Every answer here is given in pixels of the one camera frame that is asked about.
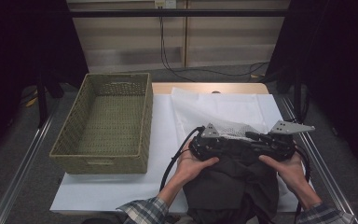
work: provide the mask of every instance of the shirt cuff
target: shirt cuff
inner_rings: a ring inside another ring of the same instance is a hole
[[[318,203],[312,208],[302,212],[297,217],[297,224],[319,224],[319,223],[335,223],[335,224],[350,224],[354,221],[355,216],[344,213],[331,208],[325,203]]]
[[[137,224],[164,223],[165,216],[168,214],[167,204],[158,197],[132,201],[121,205],[118,209],[127,213]]]

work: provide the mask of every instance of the person's left hand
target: person's left hand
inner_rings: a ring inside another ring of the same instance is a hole
[[[177,162],[175,175],[185,183],[194,179],[201,170],[208,166],[212,166],[219,161],[217,157],[208,159],[207,161],[200,161],[191,153],[188,146],[191,141],[188,141],[182,149],[182,155]]]

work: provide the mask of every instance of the woven basket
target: woven basket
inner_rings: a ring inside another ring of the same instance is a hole
[[[144,174],[152,107],[149,74],[87,74],[49,156],[68,174]]]

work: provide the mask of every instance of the green wicker basket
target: green wicker basket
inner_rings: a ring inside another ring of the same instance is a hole
[[[153,90],[149,74],[87,74],[49,156],[68,174],[144,174]]]

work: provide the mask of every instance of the person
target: person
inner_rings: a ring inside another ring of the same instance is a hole
[[[189,151],[188,144],[182,149],[172,178],[156,197],[132,201],[118,208],[128,215],[124,223],[164,223],[169,207],[179,190],[194,179],[201,170],[219,162],[218,158],[199,161]],[[323,203],[304,176],[299,154],[295,153],[291,160],[283,162],[275,161],[264,155],[259,159],[274,168],[287,187],[297,196],[304,211],[296,218],[296,223],[351,224],[354,221],[354,215],[331,208]],[[185,220],[188,220],[187,223],[194,223],[191,218],[185,218]]]

